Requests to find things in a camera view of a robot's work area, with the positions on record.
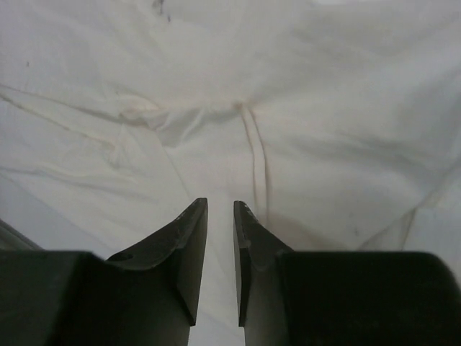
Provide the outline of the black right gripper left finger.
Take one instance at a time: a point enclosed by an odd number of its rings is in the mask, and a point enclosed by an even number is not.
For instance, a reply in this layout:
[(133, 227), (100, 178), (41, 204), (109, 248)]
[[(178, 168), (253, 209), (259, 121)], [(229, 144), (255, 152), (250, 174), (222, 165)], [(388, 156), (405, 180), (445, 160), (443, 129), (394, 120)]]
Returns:
[(186, 345), (197, 320), (207, 200), (108, 259), (1, 250), (3, 345)]

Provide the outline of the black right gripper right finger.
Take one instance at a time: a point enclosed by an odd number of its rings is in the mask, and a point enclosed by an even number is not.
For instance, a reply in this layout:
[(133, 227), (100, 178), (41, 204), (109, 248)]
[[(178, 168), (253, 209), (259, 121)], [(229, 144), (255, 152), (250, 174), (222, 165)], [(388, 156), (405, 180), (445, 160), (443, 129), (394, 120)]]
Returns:
[(296, 251), (233, 204), (247, 345), (458, 345), (460, 288), (426, 252)]

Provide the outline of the white t shirt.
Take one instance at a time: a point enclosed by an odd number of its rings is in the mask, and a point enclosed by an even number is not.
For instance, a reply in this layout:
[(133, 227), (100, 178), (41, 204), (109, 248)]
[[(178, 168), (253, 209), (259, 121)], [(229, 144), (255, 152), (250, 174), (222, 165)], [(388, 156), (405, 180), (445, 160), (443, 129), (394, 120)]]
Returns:
[(192, 345), (242, 345), (233, 203), (460, 272), (458, 1), (3, 1), (1, 218), (108, 257), (208, 200)]

